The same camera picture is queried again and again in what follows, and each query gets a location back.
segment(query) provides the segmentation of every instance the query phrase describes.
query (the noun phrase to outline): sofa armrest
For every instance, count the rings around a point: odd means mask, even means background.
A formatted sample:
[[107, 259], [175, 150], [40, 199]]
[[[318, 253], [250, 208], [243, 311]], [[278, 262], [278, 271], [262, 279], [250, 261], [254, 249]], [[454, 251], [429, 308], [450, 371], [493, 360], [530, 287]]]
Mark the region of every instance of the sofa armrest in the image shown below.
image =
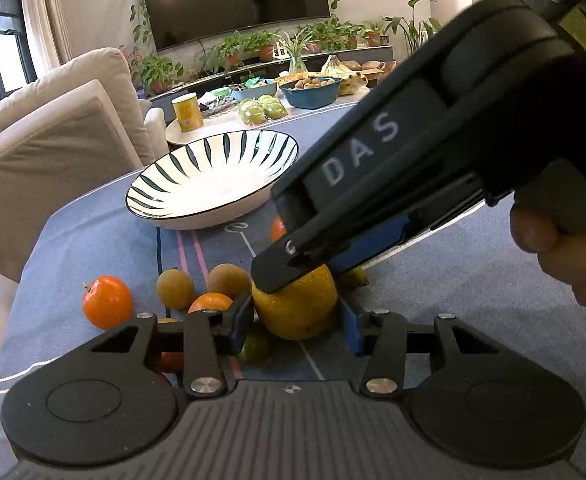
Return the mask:
[[49, 216], [141, 167], [96, 80], [6, 128], [0, 133], [0, 274], [18, 282]]
[[144, 119], [144, 126], [148, 132], [151, 141], [151, 147], [155, 154], [155, 160], [163, 157], [169, 152], [169, 145], [166, 142], [166, 121], [164, 120], [164, 110], [161, 108], [151, 108]]

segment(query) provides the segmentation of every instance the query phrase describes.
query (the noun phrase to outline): white ceramic bowl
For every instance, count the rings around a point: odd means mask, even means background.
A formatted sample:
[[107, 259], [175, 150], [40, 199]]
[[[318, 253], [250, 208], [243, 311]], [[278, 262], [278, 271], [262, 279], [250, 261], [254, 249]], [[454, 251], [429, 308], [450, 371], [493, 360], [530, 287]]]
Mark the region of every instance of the white ceramic bowl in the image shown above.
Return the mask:
[[128, 189], [126, 207], [166, 229], [230, 222], [268, 200], [298, 151], [293, 137], [271, 130], [195, 140], [146, 168]]

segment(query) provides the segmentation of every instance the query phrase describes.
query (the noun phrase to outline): kiwi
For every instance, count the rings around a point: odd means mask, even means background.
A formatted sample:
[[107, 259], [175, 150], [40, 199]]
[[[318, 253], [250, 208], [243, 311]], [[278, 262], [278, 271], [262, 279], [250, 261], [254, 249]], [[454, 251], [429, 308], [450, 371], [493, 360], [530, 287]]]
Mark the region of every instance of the kiwi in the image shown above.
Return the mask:
[[233, 264], [220, 264], [211, 270], [206, 280], [209, 292], [218, 292], [232, 300], [250, 287], [250, 277], [241, 267]]
[[193, 280], [179, 269], [164, 270], [157, 278], [155, 291], [163, 306], [173, 310], [188, 308], [197, 297]]

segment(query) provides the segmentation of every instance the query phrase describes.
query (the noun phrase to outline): textured grip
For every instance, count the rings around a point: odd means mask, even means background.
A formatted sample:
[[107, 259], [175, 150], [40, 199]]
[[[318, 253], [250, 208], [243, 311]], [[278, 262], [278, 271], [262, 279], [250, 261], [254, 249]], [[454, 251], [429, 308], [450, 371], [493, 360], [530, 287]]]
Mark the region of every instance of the textured grip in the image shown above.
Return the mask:
[[565, 158], [516, 191], [515, 202], [547, 214], [566, 234], [586, 232], [586, 179]]
[[64, 470], [21, 462], [28, 480], [580, 480], [567, 462], [496, 471], [458, 462], [409, 425], [399, 405], [347, 381], [240, 381], [191, 403], [173, 432], [124, 463]]

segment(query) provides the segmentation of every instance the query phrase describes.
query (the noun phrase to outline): lemon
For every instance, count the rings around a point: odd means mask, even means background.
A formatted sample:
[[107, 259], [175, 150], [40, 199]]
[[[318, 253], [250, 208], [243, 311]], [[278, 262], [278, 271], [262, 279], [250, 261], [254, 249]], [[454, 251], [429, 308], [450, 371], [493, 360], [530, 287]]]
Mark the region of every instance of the lemon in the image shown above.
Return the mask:
[[337, 284], [345, 290], [355, 290], [361, 286], [368, 285], [368, 278], [361, 267], [342, 272], [335, 277]]
[[335, 312], [337, 290], [323, 265], [284, 288], [266, 294], [252, 284], [258, 316], [276, 336], [300, 340], [323, 332]]

